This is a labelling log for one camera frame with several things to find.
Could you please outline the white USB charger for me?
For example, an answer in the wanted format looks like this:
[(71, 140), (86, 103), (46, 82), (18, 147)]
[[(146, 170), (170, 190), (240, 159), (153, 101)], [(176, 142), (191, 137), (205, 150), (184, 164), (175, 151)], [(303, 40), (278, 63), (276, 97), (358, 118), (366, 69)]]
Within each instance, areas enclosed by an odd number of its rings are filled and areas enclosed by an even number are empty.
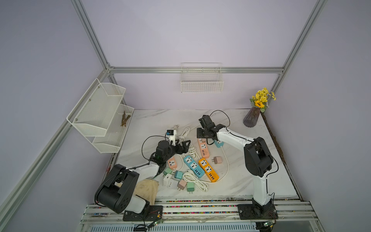
[(171, 179), (172, 179), (172, 174), (166, 174), (163, 178), (163, 186), (167, 187)]

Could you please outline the grey white plug adapter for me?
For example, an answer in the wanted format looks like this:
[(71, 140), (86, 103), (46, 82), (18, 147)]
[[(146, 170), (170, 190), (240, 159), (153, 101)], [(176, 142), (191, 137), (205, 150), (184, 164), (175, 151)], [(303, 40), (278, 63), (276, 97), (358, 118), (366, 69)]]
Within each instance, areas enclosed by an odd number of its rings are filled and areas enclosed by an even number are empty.
[(170, 179), (167, 187), (170, 189), (178, 189), (178, 183), (179, 182), (177, 180)]

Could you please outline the dusty pink plug adapter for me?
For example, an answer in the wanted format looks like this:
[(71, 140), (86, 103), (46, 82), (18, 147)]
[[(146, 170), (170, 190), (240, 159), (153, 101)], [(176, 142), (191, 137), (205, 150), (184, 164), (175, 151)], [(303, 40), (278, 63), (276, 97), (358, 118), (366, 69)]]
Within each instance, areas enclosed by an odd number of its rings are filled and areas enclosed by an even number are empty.
[(177, 184), (178, 190), (184, 190), (187, 186), (187, 182), (185, 180), (180, 180)]

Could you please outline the bright green plug adapter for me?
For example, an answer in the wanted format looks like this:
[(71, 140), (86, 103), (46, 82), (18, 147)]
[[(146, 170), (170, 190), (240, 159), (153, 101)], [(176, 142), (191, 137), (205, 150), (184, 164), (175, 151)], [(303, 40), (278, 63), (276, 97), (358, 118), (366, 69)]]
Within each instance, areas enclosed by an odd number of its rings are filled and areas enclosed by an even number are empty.
[(193, 193), (195, 191), (195, 184), (193, 182), (187, 182), (186, 190), (189, 193)]

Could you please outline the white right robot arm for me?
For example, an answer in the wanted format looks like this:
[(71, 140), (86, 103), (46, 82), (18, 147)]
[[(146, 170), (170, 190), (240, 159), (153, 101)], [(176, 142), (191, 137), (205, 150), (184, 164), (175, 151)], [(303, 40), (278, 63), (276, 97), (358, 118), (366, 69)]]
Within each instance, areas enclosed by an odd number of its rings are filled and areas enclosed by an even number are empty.
[(201, 127), (197, 128), (198, 138), (221, 141), (243, 152), (245, 167), (254, 176), (254, 203), (260, 206), (269, 204), (271, 196), (268, 194), (266, 180), (274, 159), (265, 140), (261, 137), (243, 136), (222, 124), (216, 125), (209, 115), (203, 115), (199, 123)]

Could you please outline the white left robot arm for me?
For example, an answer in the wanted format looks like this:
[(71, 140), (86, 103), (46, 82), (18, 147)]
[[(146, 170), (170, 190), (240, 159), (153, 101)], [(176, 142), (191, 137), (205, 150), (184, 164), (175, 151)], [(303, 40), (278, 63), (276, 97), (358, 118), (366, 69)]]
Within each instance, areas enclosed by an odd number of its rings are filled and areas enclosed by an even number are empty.
[(94, 202), (105, 206), (115, 213), (131, 211), (141, 214), (150, 205), (149, 201), (134, 194), (138, 182), (158, 176), (165, 168), (167, 161), (175, 154), (188, 153), (191, 141), (170, 142), (162, 140), (151, 154), (147, 163), (127, 168), (116, 164), (98, 187)]

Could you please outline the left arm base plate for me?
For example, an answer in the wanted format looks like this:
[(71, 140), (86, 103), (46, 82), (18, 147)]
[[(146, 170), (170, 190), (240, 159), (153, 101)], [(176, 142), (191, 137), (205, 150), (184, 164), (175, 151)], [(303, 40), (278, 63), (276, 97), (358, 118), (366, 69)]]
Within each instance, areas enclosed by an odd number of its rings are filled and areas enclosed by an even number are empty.
[(155, 221), (156, 219), (160, 219), (162, 214), (163, 206), (145, 206), (141, 213), (125, 211), (123, 214), (123, 221)]

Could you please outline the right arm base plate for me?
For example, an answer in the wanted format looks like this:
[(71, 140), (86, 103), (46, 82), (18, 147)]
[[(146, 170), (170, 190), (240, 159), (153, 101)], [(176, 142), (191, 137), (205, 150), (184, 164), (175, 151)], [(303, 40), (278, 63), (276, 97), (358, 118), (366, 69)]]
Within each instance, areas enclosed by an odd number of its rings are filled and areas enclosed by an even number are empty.
[(278, 219), (273, 203), (273, 199), (270, 199), (267, 204), (261, 206), (253, 199), (251, 204), (239, 204), (237, 205), (239, 217), (241, 220)]

